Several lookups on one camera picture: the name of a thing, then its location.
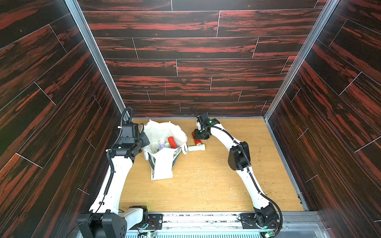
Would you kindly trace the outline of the cream flashlight sideways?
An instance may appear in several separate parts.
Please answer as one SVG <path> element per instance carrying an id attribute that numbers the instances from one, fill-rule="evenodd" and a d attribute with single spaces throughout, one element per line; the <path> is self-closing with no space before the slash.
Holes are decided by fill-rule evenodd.
<path id="1" fill-rule="evenodd" d="M 204 144 L 198 144 L 198 145 L 192 145 L 188 146 L 188 151 L 189 152 L 194 152 L 194 151 L 205 151 L 206 147 Z"/>

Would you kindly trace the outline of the lavender white flashlight front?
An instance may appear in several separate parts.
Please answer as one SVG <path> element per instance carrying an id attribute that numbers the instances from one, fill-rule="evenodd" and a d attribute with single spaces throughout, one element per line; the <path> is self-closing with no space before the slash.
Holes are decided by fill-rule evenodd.
<path id="1" fill-rule="evenodd" d="M 165 148 L 165 144 L 166 144 L 166 142 L 165 141 L 159 141 L 159 149 L 161 150 L 161 149 L 163 149 L 163 148 Z"/>

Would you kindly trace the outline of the white printed tote bag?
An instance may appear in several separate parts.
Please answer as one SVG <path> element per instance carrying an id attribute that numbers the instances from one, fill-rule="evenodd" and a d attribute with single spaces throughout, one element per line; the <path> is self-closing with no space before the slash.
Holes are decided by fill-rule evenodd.
<path id="1" fill-rule="evenodd" d="M 170 179 L 173 177 L 172 169 L 181 153 L 187 154 L 188 137 L 180 126 L 171 122 L 158 123 L 150 120 L 144 126 L 150 144 L 143 149 L 144 158 L 150 164 L 151 180 Z M 168 137 L 174 137 L 177 145 L 172 149 Z M 165 148 L 159 149 L 159 141 L 165 141 Z"/>

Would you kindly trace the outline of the red flashlight front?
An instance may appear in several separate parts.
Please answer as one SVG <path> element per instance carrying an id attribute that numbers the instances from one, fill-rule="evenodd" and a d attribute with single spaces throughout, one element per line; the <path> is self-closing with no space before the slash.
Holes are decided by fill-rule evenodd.
<path id="1" fill-rule="evenodd" d="M 174 137 L 173 137 L 173 136 L 168 137 L 168 142 L 169 142 L 170 147 L 171 147 L 172 149 L 176 149 L 176 148 L 177 148 L 177 145 L 176 145 L 176 143 L 175 143 L 175 140 L 174 140 Z"/>

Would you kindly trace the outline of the red flashlight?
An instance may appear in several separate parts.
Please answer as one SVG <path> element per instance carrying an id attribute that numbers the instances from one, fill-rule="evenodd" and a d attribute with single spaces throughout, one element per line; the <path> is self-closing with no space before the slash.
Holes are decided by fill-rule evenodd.
<path id="1" fill-rule="evenodd" d="M 201 145 L 202 144 L 200 139 L 196 139 L 194 132 L 192 132 L 192 137 L 193 137 L 195 145 Z"/>
<path id="2" fill-rule="evenodd" d="M 174 140 L 174 137 L 173 137 L 173 136 L 168 137 L 168 142 L 169 142 L 170 147 L 171 147 L 172 149 L 176 149 L 176 148 L 177 148 L 177 145 L 176 145 L 176 143 L 175 143 L 175 140 Z"/>

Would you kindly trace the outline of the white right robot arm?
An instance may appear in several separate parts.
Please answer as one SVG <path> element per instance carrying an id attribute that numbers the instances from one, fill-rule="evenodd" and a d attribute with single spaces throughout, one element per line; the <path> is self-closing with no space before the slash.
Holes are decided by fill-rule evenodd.
<path id="1" fill-rule="evenodd" d="M 251 197 L 257 225 L 264 229 L 282 228 L 283 216 L 279 206 L 264 194 L 254 175 L 249 145 L 232 136 L 217 119 L 207 119 L 205 122 L 197 122 L 196 125 L 195 139 L 207 140 L 214 136 L 229 151 L 228 165 L 237 172 Z"/>

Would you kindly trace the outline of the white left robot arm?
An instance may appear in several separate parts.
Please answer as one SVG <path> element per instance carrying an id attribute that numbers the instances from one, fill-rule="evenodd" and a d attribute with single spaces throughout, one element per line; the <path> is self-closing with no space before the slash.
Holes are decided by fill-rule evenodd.
<path id="1" fill-rule="evenodd" d="M 78 228 L 84 238 L 125 238 L 131 228 L 149 227 L 148 210 L 145 206 L 132 206 L 122 214 L 119 203 L 129 171 L 134 160 L 130 152 L 136 148 L 141 151 L 141 143 L 131 140 L 123 143 L 118 137 L 113 146 L 106 150 L 109 168 L 96 200 L 88 212 L 78 216 Z"/>

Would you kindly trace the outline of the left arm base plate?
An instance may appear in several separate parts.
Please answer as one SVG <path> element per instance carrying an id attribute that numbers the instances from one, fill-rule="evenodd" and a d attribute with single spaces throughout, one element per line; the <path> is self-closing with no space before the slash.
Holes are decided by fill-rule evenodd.
<path id="1" fill-rule="evenodd" d="M 154 231 L 161 230 L 163 226 L 163 214 L 161 213 L 148 213 L 144 215 L 143 221 L 130 228 L 130 231 Z"/>

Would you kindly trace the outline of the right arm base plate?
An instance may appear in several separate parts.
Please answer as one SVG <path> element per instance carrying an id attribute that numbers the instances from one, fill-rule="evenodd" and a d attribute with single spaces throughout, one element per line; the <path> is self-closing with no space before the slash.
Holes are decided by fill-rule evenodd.
<path id="1" fill-rule="evenodd" d="M 255 213 L 241 213 L 237 216 L 237 220 L 241 223 L 244 230 L 253 229 L 270 229 L 277 230 L 281 226 L 281 221 L 279 218 L 270 219 L 268 223 L 260 224 L 257 215 Z"/>

